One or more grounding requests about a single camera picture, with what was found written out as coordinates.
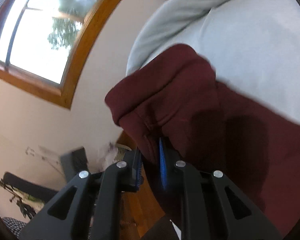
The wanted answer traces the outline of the maroon pants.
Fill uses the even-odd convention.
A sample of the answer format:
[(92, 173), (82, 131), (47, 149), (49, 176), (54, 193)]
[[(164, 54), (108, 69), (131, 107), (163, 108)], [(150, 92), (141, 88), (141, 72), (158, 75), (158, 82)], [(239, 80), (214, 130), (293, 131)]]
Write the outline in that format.
[(120, 81), (105, 102), (149, 161), (149, 184), (177, 223), (178, 198), (159, 186), (161, 137), (196, 169), (224, 172), (282, 236), (300, 239), (300, 125), (217, 81), (191, 47), (168, 48)]

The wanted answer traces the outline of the black chair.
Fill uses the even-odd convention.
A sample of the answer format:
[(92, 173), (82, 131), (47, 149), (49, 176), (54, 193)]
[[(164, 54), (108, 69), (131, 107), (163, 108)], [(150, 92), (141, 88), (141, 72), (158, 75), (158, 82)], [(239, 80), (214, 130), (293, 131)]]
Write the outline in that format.
[[(61, 155), (58, 162), (61, 164), (63, 170), (61, 174), (65, 175), (67, 183), (79, 172), (88, 170), (88, 159), (84, 147)], [(3, 182), (14, 189), (19, 189), (34, 198), (42, 200), (44, 203), (49, 202), (58, 193), (56, 190), (32, 183), (10, 172), (5, 172)]]

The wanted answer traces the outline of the dried branch plant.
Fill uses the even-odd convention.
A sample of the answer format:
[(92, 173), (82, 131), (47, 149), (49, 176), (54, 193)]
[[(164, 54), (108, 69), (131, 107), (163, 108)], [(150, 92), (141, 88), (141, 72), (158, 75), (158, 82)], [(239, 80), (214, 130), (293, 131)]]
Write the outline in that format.
[(32, 219), (43, 207), (44, 202), (31, 196), (28, 193), (17, 189), (9, 184), (6, 184), (3, 179), (0, 178), (0, 188), (9, 192), (12, 196), (9, 199), (10, 203), (15, 203), (24, 218)]

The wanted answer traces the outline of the checkered cloth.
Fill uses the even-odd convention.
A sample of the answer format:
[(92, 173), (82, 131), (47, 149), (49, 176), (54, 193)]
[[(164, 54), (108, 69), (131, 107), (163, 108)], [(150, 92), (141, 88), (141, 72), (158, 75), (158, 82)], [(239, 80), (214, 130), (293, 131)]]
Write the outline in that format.
[(3, 217), (2, 221), (17, 238), (19, 238), (20, 232), (27, 225), (27, 223), (11, 217)]

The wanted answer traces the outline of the light blue bed sheet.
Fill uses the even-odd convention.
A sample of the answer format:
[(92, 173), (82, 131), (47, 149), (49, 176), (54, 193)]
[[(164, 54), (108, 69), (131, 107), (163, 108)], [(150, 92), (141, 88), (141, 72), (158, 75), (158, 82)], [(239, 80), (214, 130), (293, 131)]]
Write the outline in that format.
[(300, 5), (296, 0), (167, 0), (137, 36), (126, 73), (178, 43), (219, 80), (300, 124)]

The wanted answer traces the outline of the wooden framed window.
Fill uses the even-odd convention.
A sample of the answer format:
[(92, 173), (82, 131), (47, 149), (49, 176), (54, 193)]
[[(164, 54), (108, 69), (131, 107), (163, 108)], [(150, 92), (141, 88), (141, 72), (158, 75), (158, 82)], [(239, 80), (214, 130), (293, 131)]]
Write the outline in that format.
[(121, 0), (0, 0), (0, 79), (70, 109), (88, 55)]

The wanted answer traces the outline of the wooden bed frame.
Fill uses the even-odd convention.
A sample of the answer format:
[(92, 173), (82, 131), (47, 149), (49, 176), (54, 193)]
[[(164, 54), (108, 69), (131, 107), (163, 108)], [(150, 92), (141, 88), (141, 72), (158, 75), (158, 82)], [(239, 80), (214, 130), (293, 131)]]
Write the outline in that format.
[(138, 192), (122, 194), (119, 239), (177, 239), (144, 172), (142, 176), (144, 182)]

